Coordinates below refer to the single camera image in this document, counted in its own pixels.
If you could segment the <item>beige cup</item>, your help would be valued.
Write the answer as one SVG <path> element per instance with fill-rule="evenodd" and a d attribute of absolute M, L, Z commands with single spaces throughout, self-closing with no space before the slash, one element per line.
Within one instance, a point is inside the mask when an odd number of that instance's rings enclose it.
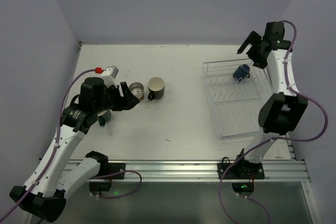
<path fill-rule="evenodd" d="M 145 93 L 144 93 L 144 86 L 142 83 L 134 82 L 130 84 L 129 90 L 136 98 L 138 98 L 140 101 L 143 101 Z"/>

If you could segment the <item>teal cup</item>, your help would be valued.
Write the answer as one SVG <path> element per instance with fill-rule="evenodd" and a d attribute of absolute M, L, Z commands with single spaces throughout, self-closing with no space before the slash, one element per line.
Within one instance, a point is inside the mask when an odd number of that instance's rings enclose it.
<path fill-rule="evenodd" d="M 104 113 L 101 113 L 98 115 L 98 123 L 101 127 L 104 127 L 106 123 L 108 123 L 111 120 L 111 111 L 105 111 Z"/>

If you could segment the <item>black mug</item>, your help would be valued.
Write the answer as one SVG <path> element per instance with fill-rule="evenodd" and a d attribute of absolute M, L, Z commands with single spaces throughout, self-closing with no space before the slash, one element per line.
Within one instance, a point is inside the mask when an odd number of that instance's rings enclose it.
<path fill-rule="evenodd" d="M 148 99 L 150 101 L 160 100 L 164 96 L 165 82 L 160 77 L 153 77 L 148 81 Z"/>

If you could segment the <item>blue mug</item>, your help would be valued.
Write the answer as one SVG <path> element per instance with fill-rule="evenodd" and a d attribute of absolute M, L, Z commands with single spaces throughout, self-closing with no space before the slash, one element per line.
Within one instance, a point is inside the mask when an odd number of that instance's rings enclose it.
<path fill-rule="evenodd" d="M 250 78 L 250 66 L 247 64 L 240 65 L 233 73 L 233 78 L 238 81 L 242 82 L 245 79 Z"/>

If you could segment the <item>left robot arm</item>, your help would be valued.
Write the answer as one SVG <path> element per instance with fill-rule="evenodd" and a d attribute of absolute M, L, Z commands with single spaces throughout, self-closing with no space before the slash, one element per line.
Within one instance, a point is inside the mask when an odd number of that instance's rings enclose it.
<path fill-rule="evenodd" d="M 99 77 L 86 78 L 60 118 L 56 135 L 36 170 L 22 186 L 14 186 L 11 199 L 42 220 L 54 222 L 69 197 L 87 180 L 110 178 L 108 157 L 91 151 L 66 176 L 62 173 L 72 153 L 85 138 L 100 114 L 134 108 L 140 100 L 126 82 L 108 86 Z"/>

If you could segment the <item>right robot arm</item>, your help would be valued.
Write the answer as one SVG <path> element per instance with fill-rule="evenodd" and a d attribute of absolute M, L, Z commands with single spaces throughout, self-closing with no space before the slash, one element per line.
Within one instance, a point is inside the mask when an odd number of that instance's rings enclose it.
<path fill-rule="evenodd" d="M 283 23 L 268 22 L 264 35 L 252 31 L 237 50 L 241 54 L 251 46 L 247 56 L 254 67 L 268 69 L 272 89 L 272 95 L 259 111 L 258 133 L 235 160 L 232 169 L 237 175 L 257 175 L 270 147 L 296 128 L 308 106 L 308 100 L 295 86 L 290 62 L 292 43 L 284 36 Z"/>

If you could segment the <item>left black controller box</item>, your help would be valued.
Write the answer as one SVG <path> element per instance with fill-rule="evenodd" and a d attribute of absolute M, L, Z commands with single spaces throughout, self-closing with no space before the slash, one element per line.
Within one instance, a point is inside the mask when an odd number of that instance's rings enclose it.
<path fill-rule="evenodd" d="M 90 182 L 89 191 L 91 193 L 102 193 L 111 189 L 111 182 Z"/>

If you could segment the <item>black controller box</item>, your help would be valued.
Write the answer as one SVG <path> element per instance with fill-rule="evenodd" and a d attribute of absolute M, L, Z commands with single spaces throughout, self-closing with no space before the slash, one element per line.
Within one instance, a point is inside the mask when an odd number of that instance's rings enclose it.
<path fill-rule="evenodd" d="M 251 196 L 254 192 L 255 185 L 252 182 L 249 183 L 232 183 L 232 189 L 235 193 L 244 196 Z"/>
<path fill-rule="evenodd" d="M 90 182 L 89 191 L 91 193 L 102 193 L 111 189 L 111 182 Z"/>

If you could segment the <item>right black controller box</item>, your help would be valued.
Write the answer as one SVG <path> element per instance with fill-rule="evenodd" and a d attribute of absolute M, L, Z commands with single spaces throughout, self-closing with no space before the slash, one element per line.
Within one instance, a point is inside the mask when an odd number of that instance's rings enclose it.
<path fill-rule="evenodd" d="M 254 192 L 255 185 L 252 182 L 249 183 L 232 183 L 232 189 L 235 193 L 244 196 L 251 196 Z"/>

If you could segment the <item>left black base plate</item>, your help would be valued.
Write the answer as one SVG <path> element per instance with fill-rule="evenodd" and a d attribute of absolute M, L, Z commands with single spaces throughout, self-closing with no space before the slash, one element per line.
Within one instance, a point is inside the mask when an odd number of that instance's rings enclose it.
<path fill-rule="evenodd" d="M 124 173 L 126 163 L 109 163 L 103 164 L 99 172 L 92 179 L 124 179 Z"/>

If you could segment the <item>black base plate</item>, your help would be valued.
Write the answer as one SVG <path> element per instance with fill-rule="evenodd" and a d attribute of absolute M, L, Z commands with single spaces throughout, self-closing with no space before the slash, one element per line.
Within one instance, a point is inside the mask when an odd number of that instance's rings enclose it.
<path fill-rule="evenodd" d="M 242 159 L 238 164 L 228 169 L 232 164 L 228 157 L 223 157 L 217 164 L 218 178 L 221 179 L 224 172 L 224 179 L 265 179 L 264 168 L 261 163 L 255 164 Z"/>
<path fill-rule="evenodd" d="M 124 179 L 124 173 L 126 163 L 109 163 L 103 164 L 99 172 L 92 179 Z"/>

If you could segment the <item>aluminium mounting rail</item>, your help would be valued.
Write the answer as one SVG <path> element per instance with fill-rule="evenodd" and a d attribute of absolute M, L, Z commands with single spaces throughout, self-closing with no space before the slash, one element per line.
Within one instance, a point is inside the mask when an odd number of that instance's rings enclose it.
<path fill-rule="evenodd" d="M 218 182 L 219 161 L 109 161 L 124 163 L 135 170 L 143 182 Z M 310 176 L 303 161 L 265 161 L 262 182 L 308 182 Z"/>

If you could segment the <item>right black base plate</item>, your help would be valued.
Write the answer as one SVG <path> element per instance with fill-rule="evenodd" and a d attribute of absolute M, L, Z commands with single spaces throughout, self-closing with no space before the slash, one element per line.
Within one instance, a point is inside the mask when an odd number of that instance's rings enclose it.
<path fill-rule="evenodd" d="M 217 164 L 218 178 L 221 179 L 224 172 L 224 179 L 265 179 L 264 168 L 261 163 L 255 164 L 242 159 L 238 164 L 228 169 L 232 164 L 228 157 L 223 157 Z"/>

